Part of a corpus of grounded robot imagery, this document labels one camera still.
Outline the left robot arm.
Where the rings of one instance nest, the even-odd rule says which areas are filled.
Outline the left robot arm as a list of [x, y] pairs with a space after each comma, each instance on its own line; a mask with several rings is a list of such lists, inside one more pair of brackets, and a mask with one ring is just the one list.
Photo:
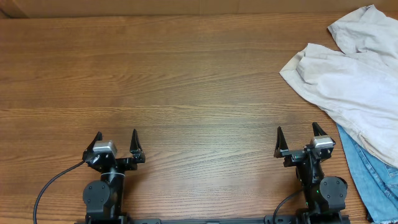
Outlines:
[[100, 180], [90, 182], [83, 191], [85, 223], [132, 222], [129, 214], [122, 211], [125, 172], [137, 170], [137, 165], [146, 161], [136, 130], [131, 137], [131, 156], [117, 158], [117, 151], [113, 141], [104, 141], [98, 132], [83, 153], [88, 167], [101, 174]]

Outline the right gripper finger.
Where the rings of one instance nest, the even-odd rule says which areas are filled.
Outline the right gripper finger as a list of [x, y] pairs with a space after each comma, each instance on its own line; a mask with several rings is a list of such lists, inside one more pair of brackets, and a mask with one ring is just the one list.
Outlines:
[[275, 151], [280, 151], [280, 150], [288, 150], [288, 145], [285, 140], [282, 128], [279, 126], [277, 128], [277, 140], [275, 144]]
[[314, 136], [326, 136], [327, 133], [320, 127], [317, 122], [312, 123], [313, 134]]

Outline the beige khaki shorts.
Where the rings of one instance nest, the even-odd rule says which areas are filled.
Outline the beige khaki shorts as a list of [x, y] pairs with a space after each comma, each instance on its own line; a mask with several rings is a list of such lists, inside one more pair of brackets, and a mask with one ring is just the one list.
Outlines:
[[281, 77], [368, 153], [397, 167], [397, 20], [370, 5], [328, 30], [339, 49], [309, 43]]

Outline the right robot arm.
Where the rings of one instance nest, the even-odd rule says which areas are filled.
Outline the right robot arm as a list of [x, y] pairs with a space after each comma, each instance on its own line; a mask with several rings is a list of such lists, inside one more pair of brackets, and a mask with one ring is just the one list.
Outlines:
[[[284, 167], [295, 167], [296, 176], [302, 188], [285, 198], [274, 210], [272, 223], [349, 223], [349, 216], [342, 215], [348, 184], [337, 176], [325, 176], [321, 163], [329, 158], [336, 144], [318, 123], [312, 123], [313, 134], [309, 144], [303, 149], [291, 151], [285, 140], [282, 128], [277, 128], [274, 150], [275, 158], [283, 158]], [[288, 200], [303, 193], [306, 207], [296, 210], [295, 215], [285, 218], [278, 211]]]

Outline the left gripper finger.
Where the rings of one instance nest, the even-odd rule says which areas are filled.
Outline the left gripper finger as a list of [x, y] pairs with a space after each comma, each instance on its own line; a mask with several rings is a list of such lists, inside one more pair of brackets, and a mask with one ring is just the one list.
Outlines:
[[103, 139], [103, 135], [100, 131], [97, 132], [96, 136], [92, 140], [92, 142], [88, 145], [88, 147], [85, 149], [85, 152], [91, 152], [94, 148], [94, 145], [97, 141], [101, 141]]
[[142, 153], [142, 146], [139, 142], [139, 137], [137, 130], [134, 129], [132, 132], [132, 137], [131, 137], [131, 143], [130, 143], [130, 148], [129, 151], [131, 154], [140, 154]]

